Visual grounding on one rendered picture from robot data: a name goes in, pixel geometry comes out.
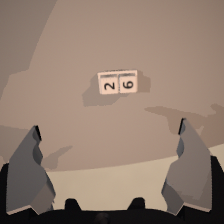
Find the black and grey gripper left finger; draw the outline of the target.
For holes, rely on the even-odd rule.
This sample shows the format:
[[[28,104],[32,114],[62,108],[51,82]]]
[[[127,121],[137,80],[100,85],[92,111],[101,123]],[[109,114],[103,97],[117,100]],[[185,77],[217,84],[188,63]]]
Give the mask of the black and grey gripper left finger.
[[[0,171],[0,224],[25,224],[54,210],[56,193],[41,166],[40,141],[39,127],[34,125]]]

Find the beige number cube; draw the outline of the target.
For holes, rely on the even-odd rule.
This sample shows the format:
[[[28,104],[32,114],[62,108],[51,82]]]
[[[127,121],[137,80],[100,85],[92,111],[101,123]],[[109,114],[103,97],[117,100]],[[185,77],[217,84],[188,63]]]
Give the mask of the beige number cube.
[[[136,76],[134,73],[118,74],[120,93],[136,93]]]
[[[101,93],[118,94],[118,78],[117,74],[102,75],[100,78]]]

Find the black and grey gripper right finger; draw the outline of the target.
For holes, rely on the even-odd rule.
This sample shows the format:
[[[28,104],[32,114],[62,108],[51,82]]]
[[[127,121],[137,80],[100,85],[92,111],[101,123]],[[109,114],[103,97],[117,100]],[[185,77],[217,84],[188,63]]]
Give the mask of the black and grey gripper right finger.
[[[178,158],[161,194],[167,211],[188,224],[224,224],[224,172],[187,118],[182,118]]]

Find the beige rectangular tray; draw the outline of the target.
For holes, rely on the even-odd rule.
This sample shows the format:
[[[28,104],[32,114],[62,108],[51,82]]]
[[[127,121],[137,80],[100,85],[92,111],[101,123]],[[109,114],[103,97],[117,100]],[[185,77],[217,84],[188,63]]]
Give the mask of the beige rectangular tray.
[[[99,89],[100,89],[100,94],[101,93],[101,84],[100,84],[100,78],[102,75],[110,75],[110,74],[126,74],[126,73],[134,73],[136,76],[136,86],[137,86],[137,70],[136,69],[127,69],[127,70],[111,70],[111,71],[99,71],[98,72],[98,79],[99,79]],[[119,93],[119,79],[118,79],[118,93]]]

